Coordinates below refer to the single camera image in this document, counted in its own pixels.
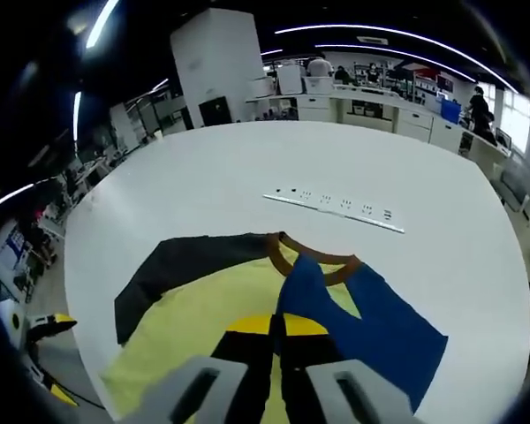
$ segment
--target white table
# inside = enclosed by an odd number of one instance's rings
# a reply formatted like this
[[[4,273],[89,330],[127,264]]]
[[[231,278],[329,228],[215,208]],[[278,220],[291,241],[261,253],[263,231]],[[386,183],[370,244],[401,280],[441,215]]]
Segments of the white table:
[[[309,187],[393,207],[405,234],[261,196]],[[312,248],[357,254],[450,337],[417,415],[493,422],[519,392],[530,349],[530,295],[511,222],[477,166],[387,132],[260,122],[181,132],[112,171],[72,211],[65,286],[80,355],[98,373],[120,347],[114,298],[163,239],[287,231]]]

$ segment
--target black sleeve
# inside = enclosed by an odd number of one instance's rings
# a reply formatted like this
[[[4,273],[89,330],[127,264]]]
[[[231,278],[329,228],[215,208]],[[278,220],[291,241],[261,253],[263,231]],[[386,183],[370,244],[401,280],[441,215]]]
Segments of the black sleeve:
[[[162,241],[114,300],[117,342],[127,342],[162,295],[240,263],[267,256],[267,236],[172,238]]]

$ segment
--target monitor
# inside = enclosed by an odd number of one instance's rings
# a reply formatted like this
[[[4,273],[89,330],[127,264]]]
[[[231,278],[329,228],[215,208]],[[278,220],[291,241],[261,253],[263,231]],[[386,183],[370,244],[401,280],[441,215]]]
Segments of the monitor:
[[[512,149],[512,137],[498,127],[495,130],[495,139],[501,146]]]
[[[441,75],[438,75],[438,88],[441,88],[444,91],[449,91],[453,93],[453,82],[450,79],[446,79]]]

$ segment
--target ceiling light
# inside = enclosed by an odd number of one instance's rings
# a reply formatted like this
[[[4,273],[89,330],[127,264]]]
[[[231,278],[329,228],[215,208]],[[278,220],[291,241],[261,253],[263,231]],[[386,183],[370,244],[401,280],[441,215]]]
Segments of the ceiling light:
[[[283,49],[278,49],[278,50],[271,50],[271,51],[264,51],[263,53],[261,53],[262,56],[265,56],[265,55],[272,55],[273,53],[280,53],[282,52]]]
[[[422,57],[422,56],[418,56],[418,55],[413,55],[412,53],[406,53],[405,51],[400,51],[400,50],[394,50],[394,49],[386,49],[384,47],[375,47],[375,46],[360,46],[360,45],[356,45],[356,44],[317,44],[315,46],[316,48],[332,48],[332,47],[337,47],[337,48],[343,48],[343,49],[371,49],[371,50],[380,50],[380,51],[387,51],[389,53],[395,53],[397,55],[404,55],[404,56],[409,56],[409,57],[414,57],[416,59],[419,59],[419,60],[423,60],[425,62],[429,62],[431,64],[437,64],[438,66],[442,67],[443,69],[447,69],[448,71],[451,71],[451,72],[454,72],[456,73],[457,75],[461,75],[462,77],[464,78],[467,78],[468,80],[470,80],[471,82],[477,82],[476,79],[474,78],[471,78],[469,75],[465,75],[464,73],[460,72],[460,71],[457,71],[453,68],[450,68],[448,65],[445,65],[445,64],[441,64],[439,62],[436,62],[435,60],[432,60],[432,59],[428,59],[426,57]]]
[[[157,84],[155,87],[151,88],[151,91],[150,93],[153,93],[154,91],[156,91],[157,88],[159,88],[160,86],[162,86],[164,83],[166,83],[167,81],[169,81],[168,78],[165,78],[163,81],[161,81],[159,84]]]
[[[90,31],[90,35],[88,36],[87,49],[90,49],[91,47],[95,46],[96,42],[98,41],[98,38],[100,37],[100,32],[104,28],[108,17],[116,7],[117,2],[118,0],[108,0],[108,2],[106,2],[104,7],[102,8],[100,15],[98,15],[98,19],[96,20],[96,23],[92,27],[92,31]]]
[[[28,184],[28,185],[24,185],[23,187],[19,188],[15,192],[11,192],[10,194],[6,194],[2,199],[0,199],[0,205],[2,203],[4,203],[5,201],[11,199],[12,197],[17,196],[18,194],[20,194],[22,192],[25,192],[25,190],[27,190],[29,188],[32,188],[33,186],[35,186],[34,183]]]
[[[80,106],[81,92],[74,96],[74,108],[72,109],[72,139],[79,138],[79,106]]]
[[[514,93],[518,93],[519,91],[514,88],[506,79],[504,79],[503,77],[501,77],[498,73],[496,73],[495,71],[493,71],[492,69],[488,68],[486,65],[482,64],[481,62],[479,62],[477,59],[474,59],[470,56],[468,56],[467,54],[465,54],[464,52],[462,51],[459,51],[457,49],[454,49],[453,47],[451,46],[448,46],[447,44],[443,44],[442,42],[438,42],[436,40],[432,40],[431,38],[427,38],[427,37],[424,37],[422,35],[418,35],[418,34],[413,34],[413,33],[408,33],[406,31],[400,31],[398,29],[393,29],[393,28],[386,28],[384,26],[371,26],[371,25],[347,25],[347,24],[329,24],[329,25],[310,25],[310,26],[296,26],[294,28],[287,28],[287,29],[282,29],[280,31],[275,31],[275,34],[284,34],[284,33],[291,33],[291,32],[294,32],[294,31],[302,31],[302,30],[307,30],[307,29],[320,29],[320,28],[355,28],[355,29],[368,29],[368,30],[373,30],[373,31],[383,31],[383,32],[387,32],[387,33],[393,33],[393,34],[400,34],[400,35],[405,35],[407,37],[412,37],[412,38],[416,38],[417,40],[423,40],[424,42],[430,42],[436,46],[440,46],[444,49],[447,49],[449,51],[452,51],[462,57],[464,57],[465,59],[469,60],[470,62],[473,62],[474,64],[478,65],[480,68],[484,69],[485,71],[487,71],[488,73],[490,73],[491,75],[493,75],[495,78],[497,78],[499,81],[501,81],[503,84],[505,84],[505,86],[507,86],[510,90],[512,90]]]

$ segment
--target black device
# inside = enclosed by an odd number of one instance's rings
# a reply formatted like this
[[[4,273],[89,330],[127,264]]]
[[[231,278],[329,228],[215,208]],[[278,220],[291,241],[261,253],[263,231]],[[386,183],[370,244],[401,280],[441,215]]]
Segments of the black device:
[[[505,146],[509,150],[512,149],[512,137],[499,127],[495,129],[495,139],[501,146]]]
[[[451,81],[450,79],[447,79],[441,75],[438,75],[437,83],[438,83],[438,88],[441,88],[444,91],[453,93],[453,81]]]
[[[204,126],[231,124],[230,108],[224,96],[198,105]]]

